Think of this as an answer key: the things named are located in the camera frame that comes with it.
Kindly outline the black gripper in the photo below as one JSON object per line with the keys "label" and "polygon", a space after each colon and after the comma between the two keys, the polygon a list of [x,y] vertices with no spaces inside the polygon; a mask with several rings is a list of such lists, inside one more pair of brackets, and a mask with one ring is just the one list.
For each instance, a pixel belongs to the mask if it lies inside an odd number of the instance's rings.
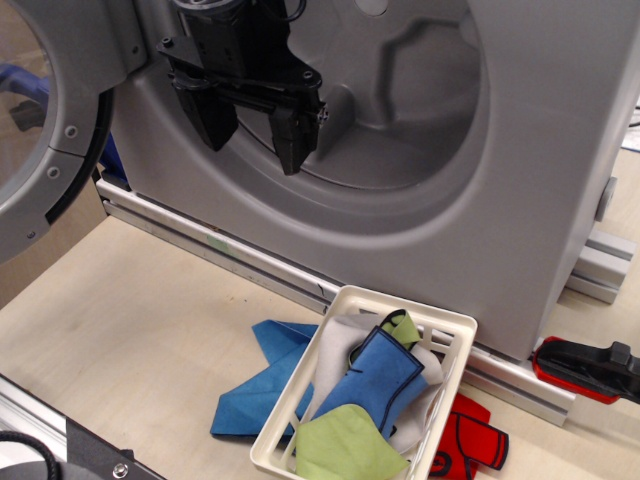
{"label": "black gripper", "polygon": [[156,46],[168,59],[172,86],[202,141],[220,151],[238,128],[235,105],[269,113],[283,173],[294,175],[316,149],[327,118],[321,74],[289,49],[283,1],[175,1],[185,34]]}

